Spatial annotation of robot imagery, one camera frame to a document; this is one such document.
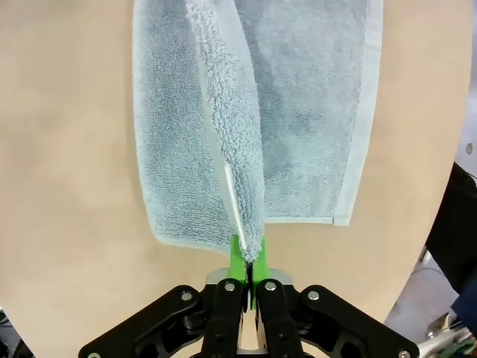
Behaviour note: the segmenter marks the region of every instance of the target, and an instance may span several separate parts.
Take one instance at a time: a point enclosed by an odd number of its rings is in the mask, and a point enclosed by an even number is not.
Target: round table
[[[133,0],[0,2],[0,304],[37,358],[76,357],[214,252],[159,244],[138,182]],[[373,133],[349,227],[271,224],[270,266],[384,320],[423,247],[458,147],[470,0],[385,0]],[[251,345],[253,327],[244,332]],[[188,357],[192,349],[178,354]]]

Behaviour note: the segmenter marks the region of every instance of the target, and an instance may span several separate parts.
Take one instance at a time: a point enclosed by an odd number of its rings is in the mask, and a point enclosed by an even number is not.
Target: light blue towel
[[[136,150],[156,237],[227,249],[227,166],[247,260],[264,217],[349,224],[381,33],[382,0],[136,0]]]

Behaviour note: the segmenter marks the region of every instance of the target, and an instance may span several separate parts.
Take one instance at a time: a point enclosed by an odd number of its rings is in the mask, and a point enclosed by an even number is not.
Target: screw head
[[[277,288],[277,285],[275,284],[275,282],[268,281],[265,284],[265,289],[267,291],[275,291],[276,288]]]
[[[320,294],[316,291],[310,291],[308,292],[308,298],[312,301],[316,301],[318,298],[320,298]]]
[[[192,299],[192,293],[191,292],[184,292],[182,294],[182,296],[180,296],[180,298],[182,298],[182,301],[190,301]]]
[[[411,358],[411,354],[407,351],[400,351],[399,358]]]
[[[227,282],[227,283],[225,284],[224,288],[225,288],[226,291],[231,292],[231,291],[233,291],[234,289],[236,289],[236,285],[234,285],[234,284],[231,283],[231,282]]]

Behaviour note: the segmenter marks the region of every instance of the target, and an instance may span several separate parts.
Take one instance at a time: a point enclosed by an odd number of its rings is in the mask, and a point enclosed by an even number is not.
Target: black object
[[[454,163],[426,247],[458,294],[477,280],[476,232],[476,183]]]
[[[259,346],[238,351],[249,289],[237,280],[178,286],[84,346],[79,358],[169,358],[203,337],[193,358],[304,358],[301,341],[332,358],[418,358],[417,346],[322,286],[298,292],[278,280],[256,287]]]
[[[8,357],[8,348],[6,345],[0,341],[0,358],[7,358]]]
[[[13,358],[34,358],[33,353],[31,353],[25,342],[23,342],[23,339],[20,339],[19,344],[16,346]]]

